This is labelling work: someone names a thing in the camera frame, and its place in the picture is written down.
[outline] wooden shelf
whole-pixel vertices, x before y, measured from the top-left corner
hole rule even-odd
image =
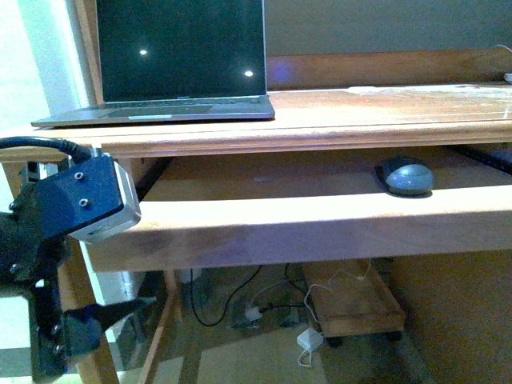
[[[431,166],[432,196],[382,191],[374,165],[397,153]],[[89,250],[112,271],[510,249],[511,194],[512,176],[437,147],[176,158],[141,223]]]

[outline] power adapter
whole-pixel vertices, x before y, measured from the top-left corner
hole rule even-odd
[[[323,344],[323,336],[313,328],[308,328],[297,336],[297,344],[308,352],[313,352]]]

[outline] desk surface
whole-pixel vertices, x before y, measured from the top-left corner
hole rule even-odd
[[[272,121],[8,130],[101,145],[119,158],[430,146],[512,141],[512,86],[501,83],[352,87],[270,93]],[[0,152],[0,161],[52,159],[40,148]]]

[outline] white wall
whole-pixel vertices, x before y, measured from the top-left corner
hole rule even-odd
[[[268,55],[512,43],[511,0],[266,0]]]

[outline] cord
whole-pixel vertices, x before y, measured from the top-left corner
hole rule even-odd
[[[333,281],[333,279],[339,274],[339,273],[343,273],[343,274],[346,274],[347,276],[351,277],[351,278],[355,278],[356,280],[359,280],[360,282],[362,282],[363,280],[366,279],[366,276],[368,275],[368,273],[370,272],[370,268],[371,268],[371,258],[368,260],[368,268],[366,268],[366,272],[363,276],[354,276],[353,274],[345,271],[343,268],[340,268],[339,270],[337,270],[336,272],[334,272],[334,274],[330,277],[329,281],[327,282],[327,286],[321,286],[320,284],[311,284],[310,285],[310,288],[307,290],[307,293],[306,293],[306,296],[304,297],[304,306],[311,312],[311,315],[313,316],[313,319],[316,321],[316,322],[319,322],[316,315],[314,314],[314,311],[313,309],[307,304],[307,299],[308,297],[310,296],[310,293],[311,293],[311,289],[314,287],[314,286],[317,286],[319,288],[323,288],[324,290],[328,290],[329,292],[332,292],[333,291],[333,288],[332,286],[330,286],[331,282]]]
[[[290,264],[287,263],[285,265],[285,277],[289,284],[291,284],[295,289],[300,290],[303,294],[306,294],[306,292],[298,285],[295,284],[295,282],[288,276],[288,268],[290,267]]]
[[[272,284],[271,286],[267,286],[265,288],[263,288],[262,290],[259,290],[258,292],[256,292],[256,294],[254,294],[254,296],[252,297],[252,299],[248,302],[247,306],[249,308],[252,308],[254,306],[254,302],[256,301],[256,298],[258,296],[260,296],[261,294],[264,294],[265,292],[269,291],[269,290],[272,290],[273,288],[275,288],[276,286],[280,286],[281,284],[287,284],[288,281],[287,280],[282,280],[280,282],[276,282],[275,284]]]
[[[17,146],[41,146],[45,148],[55,148],[56,150],[60,150],[61,152],[71,156],[75,164],[91,158],[91,154],[88,148],[68,140],[25,136],[0,138],[0,150],[4,150],[6,148],[15,148]]]
[[[241,288],[243,288],[244,286],[249,284],[256,277],[256,275],[259,273],[259,271],[262,268],[263,268],[263,266],[259,266],[258,269],[256,270],[256,272],[254,272],[253,275],[250,278],[245,280],[243,284],[241,284],[236,290],[233,291],[233,293],[228,297],[228,299],[226,301],[226,304],[224,305],[224,311],[222,312],[222,316],[220,317],[219,320],[217,320],[216,322],[212,322],[212,323],[207,323],[207,322],[204,322],[203,320],[201,320],[199,318],[199,316],[198,316],[198,313],[197,313],[196,309],[195,309],[195,304],[194,304],[194,271],[192,269],[190,269],[190,306],[192,307],[192,312],[194,312],[194,316],[198,320],[198,322],[200,322],[202,326],[216,326],[216,325],[220,324],[221,321],[224,320],[224,317],[226,316],[228,305],[230,304],[230,301],[233,298],[233,296],[235,296],[235,294]]]
[[[307,353],[310,353],[310,362],[308,364],[303,364],[302,363],[302,359],[304,358],[304,356],[306,356]],[[311,368],[313,366],[313,358],[312,358],[312,354],[313,354],[313,351],[312,350],[304,350],[299,356],[298,356],[298,359],[297,359],[297,364],[299,364],[300,366],[303,366],[304,368]]]
[[[494,46],[495,48],[505,48],[506,50],[508,50],[509,52],[512,52],[512,49],[509,48],[508,46],[504,46],[503,44],[496,44]]]

